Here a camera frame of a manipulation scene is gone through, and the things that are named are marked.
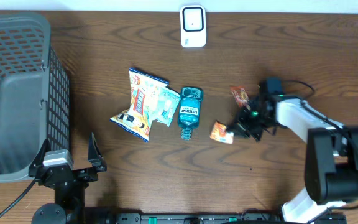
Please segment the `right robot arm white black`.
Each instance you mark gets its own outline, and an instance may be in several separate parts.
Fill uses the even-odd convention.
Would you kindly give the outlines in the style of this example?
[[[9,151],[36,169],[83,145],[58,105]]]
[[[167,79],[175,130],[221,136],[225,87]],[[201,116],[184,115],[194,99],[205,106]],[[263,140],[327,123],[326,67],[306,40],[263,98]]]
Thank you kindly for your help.
[[[268,128],[287,128],[306,143],[305,186],[280,209],[282,223],[317,223],[334,210],[358,209],[358,126],[346,126],[285,93],[285,81],[259,82],[228,132],[260,141]]]

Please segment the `small orange packet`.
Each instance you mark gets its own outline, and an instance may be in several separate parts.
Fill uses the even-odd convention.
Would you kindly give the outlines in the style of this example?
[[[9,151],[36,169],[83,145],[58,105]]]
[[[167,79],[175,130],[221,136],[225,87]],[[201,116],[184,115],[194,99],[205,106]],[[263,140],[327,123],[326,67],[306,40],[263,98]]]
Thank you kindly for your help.
[[[226,129],[226,125],[216,121],[213,125],[209,137],[217,142],[221,142],[224,144],[232,144],[234,141],[234,133],[227,132]]]

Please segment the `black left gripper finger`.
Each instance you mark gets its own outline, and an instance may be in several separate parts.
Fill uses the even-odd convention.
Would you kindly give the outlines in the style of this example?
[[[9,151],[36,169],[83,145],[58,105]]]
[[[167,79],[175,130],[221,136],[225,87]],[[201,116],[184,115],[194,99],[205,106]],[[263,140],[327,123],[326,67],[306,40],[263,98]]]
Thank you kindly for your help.
[[[40,148],[40,151],[30,165],[31,170],[37,170],[39,167],[43,166],[43,161],[48,151],[50,151],[50,142],[48,139],[45,139]]]
[[[106,172],[107,165],[104,157],[100,153],[94,133],[90,134],[88,146],[88,161],[97,172]]]

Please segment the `red brown candy bar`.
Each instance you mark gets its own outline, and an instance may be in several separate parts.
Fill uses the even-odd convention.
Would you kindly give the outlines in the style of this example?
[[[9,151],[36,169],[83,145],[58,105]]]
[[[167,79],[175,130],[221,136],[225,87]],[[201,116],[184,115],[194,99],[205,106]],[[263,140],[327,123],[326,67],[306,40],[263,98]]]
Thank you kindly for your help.
[[[231,93],[240,108],[246,107],[248,110],[249,106],[249,97],[243,86],[230,86]]]

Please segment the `blue mouthwash bottle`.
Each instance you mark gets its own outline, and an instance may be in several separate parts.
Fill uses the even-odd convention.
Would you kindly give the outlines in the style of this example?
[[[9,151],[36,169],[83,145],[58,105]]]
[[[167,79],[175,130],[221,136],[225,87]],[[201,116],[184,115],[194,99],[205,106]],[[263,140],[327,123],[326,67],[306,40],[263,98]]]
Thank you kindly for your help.
[[[190,86],[181,89],[178,125],[182,128],[181,138],[183,140],[189,141],[192,131],[199,126],[202,100],[202,89]]]

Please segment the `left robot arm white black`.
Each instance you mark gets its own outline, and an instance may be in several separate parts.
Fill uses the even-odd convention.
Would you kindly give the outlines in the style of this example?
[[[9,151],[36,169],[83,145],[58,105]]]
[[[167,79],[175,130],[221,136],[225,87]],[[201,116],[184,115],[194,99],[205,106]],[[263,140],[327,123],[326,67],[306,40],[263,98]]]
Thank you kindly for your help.
[[[107,165],[93,133],[89,137],[88,161],[91,167],[74,169],[67,149],[52,150],[45,140],[29,167],[29,177],[39,186],[54,190],[54,202],[42,205],[33,215],[32,223],[84,223],[85,189],[98,180]]]

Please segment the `light blue snack packet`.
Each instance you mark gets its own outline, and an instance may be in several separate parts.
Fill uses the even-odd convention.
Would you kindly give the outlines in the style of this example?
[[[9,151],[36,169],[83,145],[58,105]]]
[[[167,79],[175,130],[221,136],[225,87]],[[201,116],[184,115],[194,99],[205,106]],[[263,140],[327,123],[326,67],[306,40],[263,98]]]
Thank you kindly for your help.
[[[180,99],[181,97],[176,91],[162,87],[153,112],[153,120],[157,120],[159,123],[166,124],[169,127]]]

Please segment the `yellow snack chip bag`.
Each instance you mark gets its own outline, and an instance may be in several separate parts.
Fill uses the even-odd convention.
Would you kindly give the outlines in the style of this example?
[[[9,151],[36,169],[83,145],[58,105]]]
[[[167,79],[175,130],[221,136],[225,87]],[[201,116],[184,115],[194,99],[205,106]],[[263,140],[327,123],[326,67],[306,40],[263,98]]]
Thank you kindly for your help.
[[[129,69],[129,80],[130,107],[111,117],[110,122],[148,142],[152,126],[151,107],[157,103],[162,88],[166,87],[169,81],[136,68]]]

